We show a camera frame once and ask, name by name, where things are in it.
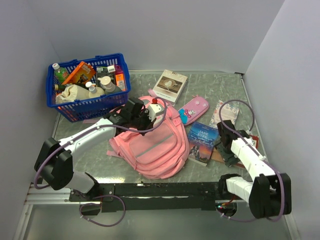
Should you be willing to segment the pink blue pencil case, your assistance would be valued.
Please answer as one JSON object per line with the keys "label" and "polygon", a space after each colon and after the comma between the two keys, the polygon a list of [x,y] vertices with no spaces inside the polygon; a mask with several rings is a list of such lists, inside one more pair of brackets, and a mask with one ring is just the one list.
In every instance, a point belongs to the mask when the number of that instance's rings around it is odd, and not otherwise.
{"label": "pink blue pencil case", "polygon": [[208,109],[209,102],[201,96],[195,96],[191,101],[178,110],[184,126],[188,126],[201,117]]}

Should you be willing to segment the pink student backpack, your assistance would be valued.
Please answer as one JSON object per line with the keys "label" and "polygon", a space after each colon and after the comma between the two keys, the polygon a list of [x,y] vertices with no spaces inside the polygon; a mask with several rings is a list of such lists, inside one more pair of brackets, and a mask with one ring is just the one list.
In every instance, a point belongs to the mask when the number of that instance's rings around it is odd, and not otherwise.
{"label": "pink student backpack", "polygon": [[189,156],[190,145],[178,110],[168,101],[157,100],[167,106],[164,121],[145,135],[126,131],[109,140],[112,151],[107,155],[124,159],[134,170],[147,179],[168,179],[178,173]]}

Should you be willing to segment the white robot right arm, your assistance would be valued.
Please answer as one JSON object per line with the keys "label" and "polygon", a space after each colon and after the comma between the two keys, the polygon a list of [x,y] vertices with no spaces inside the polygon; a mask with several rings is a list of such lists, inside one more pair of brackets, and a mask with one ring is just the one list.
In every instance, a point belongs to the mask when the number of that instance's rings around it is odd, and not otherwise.
{"label": "white robot right arm", "polygon": [[231,120],[217,124],[222,146],[228,154],[237,157],[252,181],[238,174],[225,174],[218,182],[218,193],[223,199],[233,195],[246,201],[256,219],[279,217],[292,212],[291,179],[279,173],[255,147],[250,136],[235,129]]}

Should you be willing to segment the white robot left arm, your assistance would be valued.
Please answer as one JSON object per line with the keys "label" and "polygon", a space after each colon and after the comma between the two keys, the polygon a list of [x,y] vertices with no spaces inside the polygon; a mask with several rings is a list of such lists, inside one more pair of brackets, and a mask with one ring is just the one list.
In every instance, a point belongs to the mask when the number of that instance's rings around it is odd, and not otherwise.
{"label": "white robot left arm", "polygon": [[78,192],[87,201],[95,200],[102,192],[98,181],[87,172],[74,169],[74,161],[86,151],[101,142],[112,139],[121,132],[134,132],[144,135],[155,129],[158,116],[166,113],[167,107],[153,98],[145,104],[139,98],[131,97],[125,105],[108,112],[92,126],[60,139],[48,138],[42,145],[34,169],[33,184],[41,189],[38,179],[43,178],[54,190],[69,188]]}

